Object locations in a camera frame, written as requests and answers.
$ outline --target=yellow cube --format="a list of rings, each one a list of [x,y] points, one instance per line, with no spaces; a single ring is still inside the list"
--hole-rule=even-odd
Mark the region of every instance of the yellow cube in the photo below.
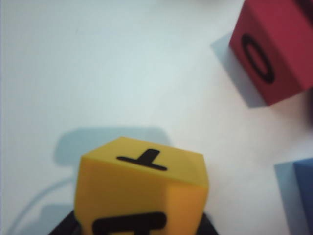
[[[203,155],[120,137],[82,156],[82,235],[194,235],[208,194]]]

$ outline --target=foam block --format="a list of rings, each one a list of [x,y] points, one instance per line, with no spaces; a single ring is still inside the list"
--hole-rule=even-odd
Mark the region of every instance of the foam block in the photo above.
[[[121,137],[81,158],[82,235],[196,234],[208,193],[203,155]]]
[[[313,158],[294,163],[308,226],[313,234]]]
[[[313,0],[246,0],[230,46],[268,105],[313,86]]]

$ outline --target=red block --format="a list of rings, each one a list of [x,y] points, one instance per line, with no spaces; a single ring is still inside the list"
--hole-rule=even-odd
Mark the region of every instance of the red block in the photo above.
[[[246,0],[230,46],[268,105],[313,87],[313,0]]]

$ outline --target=white surface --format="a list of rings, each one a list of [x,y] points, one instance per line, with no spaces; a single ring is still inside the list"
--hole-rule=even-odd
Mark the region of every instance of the white surface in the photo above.
[[[221,235],[291,234],[274,165],[313,155],[312,94],[247,105],[242,2],[2,1],[1,234],[47,234],[80,154],[120,135],[203,153]]]

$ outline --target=blue block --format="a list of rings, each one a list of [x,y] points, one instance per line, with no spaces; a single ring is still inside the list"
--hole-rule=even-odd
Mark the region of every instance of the blue block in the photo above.
[[[296,161],[294,170],[308,226],[313,235],[313,158]]]

